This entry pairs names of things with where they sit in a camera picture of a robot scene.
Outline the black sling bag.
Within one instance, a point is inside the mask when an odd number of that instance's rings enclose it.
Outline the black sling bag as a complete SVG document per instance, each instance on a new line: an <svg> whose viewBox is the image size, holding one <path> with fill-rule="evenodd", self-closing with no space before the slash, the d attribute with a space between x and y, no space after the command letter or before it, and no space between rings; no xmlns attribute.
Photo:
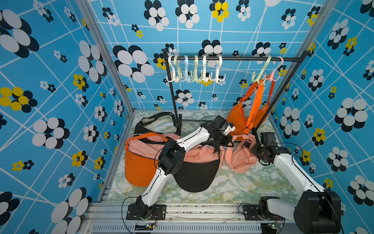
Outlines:
<svg viewBox="0 0 374 234"><path fill-rule="evenodd" d="M201 143L188 151L174 179L183 190L191 193L205 191L212 184L222 165L225 150L214 143Z"/></svg>
<svg viewBox="0 0 374 234"><path fill-rule="evenodd" d="M168 121L169 124L172 125L174 128L174 132L168 131L168 132L160 132L156 131L156 125L161 124L162 122ZM134 134L146 134L146 133L158 133L158 134L165 134L165 133L173 133L177 136L181 135L181 128L179 126L179 123L175 117L175 114L172 112L161 112L154 114L149 117L142 118L135 126Z"/></svg>

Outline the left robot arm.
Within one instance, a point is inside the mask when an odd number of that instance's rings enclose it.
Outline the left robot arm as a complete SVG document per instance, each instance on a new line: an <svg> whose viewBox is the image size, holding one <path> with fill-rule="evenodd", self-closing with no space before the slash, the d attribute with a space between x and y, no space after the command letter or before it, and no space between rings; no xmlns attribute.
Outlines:
<svg viewBox="0 0 374 234"><path fill-rule="evenodd" d="M232 123L218 115L213 121L202 123L194 132L181 139L168 139L158 156L156 173L150 185L136 199L135 205L140 215L143 218L152 215L161 190L169 177L181 169L187 152L210 138L218 145L227 145L232 142L229 133L234 130Z"/></svg>

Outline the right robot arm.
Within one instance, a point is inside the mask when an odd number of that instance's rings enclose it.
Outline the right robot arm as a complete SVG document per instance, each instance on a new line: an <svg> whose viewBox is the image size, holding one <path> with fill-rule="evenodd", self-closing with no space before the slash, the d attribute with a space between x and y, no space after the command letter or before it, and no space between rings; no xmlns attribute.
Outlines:
<svg viewBox="0 0 374 234"><path fill-rule="evenodd" d="M259 161L275 165L296 190L299 201L290 203L278 197L261 197L258 206L263 219L277 215L294 222L304 234L343 233L340 196L313 180L296 162L291 152L276 141L273 132L260 134L251 153Z"/></svg>

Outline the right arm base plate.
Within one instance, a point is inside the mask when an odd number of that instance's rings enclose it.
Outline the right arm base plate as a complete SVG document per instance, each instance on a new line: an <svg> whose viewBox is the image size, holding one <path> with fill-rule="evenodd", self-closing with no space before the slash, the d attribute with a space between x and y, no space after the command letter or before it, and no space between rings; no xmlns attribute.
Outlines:
<svg viewBox="0 0 374 234"><path fill-rule="evenodd" d="M239 213L241 213L245 220L247 221L270 221L276 222L282 219L281 216L276 216L271 214L263 208L259 208L258 204L244 203L238 208Z"/></svg>

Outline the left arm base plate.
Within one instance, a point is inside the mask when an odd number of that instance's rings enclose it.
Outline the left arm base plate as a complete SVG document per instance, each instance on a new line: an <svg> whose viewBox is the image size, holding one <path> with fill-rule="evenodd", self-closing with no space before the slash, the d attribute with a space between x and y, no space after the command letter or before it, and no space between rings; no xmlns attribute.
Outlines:
<svg viewBox="0 0 374 234"><path fill-rule="evenodd" d="M138 208L135 203L128 206L126 220L165 220L166 205L156 204L152 207Z"/></svg>

